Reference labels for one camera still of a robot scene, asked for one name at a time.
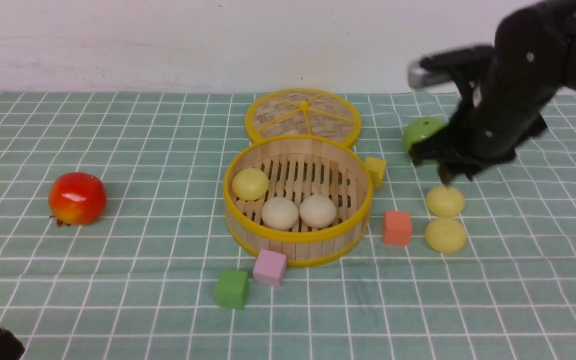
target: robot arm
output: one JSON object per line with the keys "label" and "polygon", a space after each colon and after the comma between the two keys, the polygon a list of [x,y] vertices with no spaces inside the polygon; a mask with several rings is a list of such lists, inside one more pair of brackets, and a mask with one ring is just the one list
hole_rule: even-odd
{"label": "robot arm", "polygon": [[562,88],[576,91],[576,0],[543,0],[506,16],[491,45],[425,55],[408,84],[454,82],[461,95],[448,124],[414,144],[415,166],[439,163],[441,182],[469,180],[514,161],[515,150],[547,130],[540,112]]}

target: wooden block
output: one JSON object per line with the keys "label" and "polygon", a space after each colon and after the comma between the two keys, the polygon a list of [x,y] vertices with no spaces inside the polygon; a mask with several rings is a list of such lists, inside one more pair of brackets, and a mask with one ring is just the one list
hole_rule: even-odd
{"label": "wooden block", "polygon": [[368,168],[368,173],[370,173],[372,186],[375,189],[381,188],[382,182],[384,182],[384,175],[386,175],[386,165],[388,162],[372,156],[367,156],[363,162],[366,168]]}
{"label": "wooden block", "polygon": [[268,287],[281,287],[287,260],[285,253],[262,249],[254,263],[252,271],[254,281]]}
{"label": "wooden block", "polygon": [[406,211],[387,210],[383,214],[383,243],[394,246],[407,246],[412,235],[412,221]]}
{"label": "wooden block", "polygon": [[249,274],[246,271],[222,269],[214,290],[217,306],[243,309],[249,294]]}

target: yellow cube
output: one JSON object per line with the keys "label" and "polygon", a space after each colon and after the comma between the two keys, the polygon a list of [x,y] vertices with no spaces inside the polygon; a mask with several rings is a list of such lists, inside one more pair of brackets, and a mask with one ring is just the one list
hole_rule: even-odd
{"label": "yellow cube", "polygon": [[370,178],[372,179],[372,185],[374,188],[381,188],[382,182],[384,181],[384,174],[386,173],[386,160],[367,156],[364,160],[364,163],[368,168],[368,172],[370,173]]}

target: bamboo steamer lid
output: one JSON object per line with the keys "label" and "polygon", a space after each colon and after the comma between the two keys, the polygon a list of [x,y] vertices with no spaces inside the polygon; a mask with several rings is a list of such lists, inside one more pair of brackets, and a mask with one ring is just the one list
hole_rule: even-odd
{"label": "bamboo steamer lid", "polygon": [[245,123],[253,144],[279,135],[314,135],[352,148],[361,131],[359,111],[345,98],[303,88],[258,98],[247,110]]}

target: orange cube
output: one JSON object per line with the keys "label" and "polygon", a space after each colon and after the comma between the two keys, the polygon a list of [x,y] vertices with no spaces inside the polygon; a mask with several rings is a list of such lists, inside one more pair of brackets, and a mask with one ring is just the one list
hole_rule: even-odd
{"label": "orange cube", "polygon": [[386,245],[407,246],[412,235],[410,214],[406,211],[387,210],[383,214],[381,235]]}

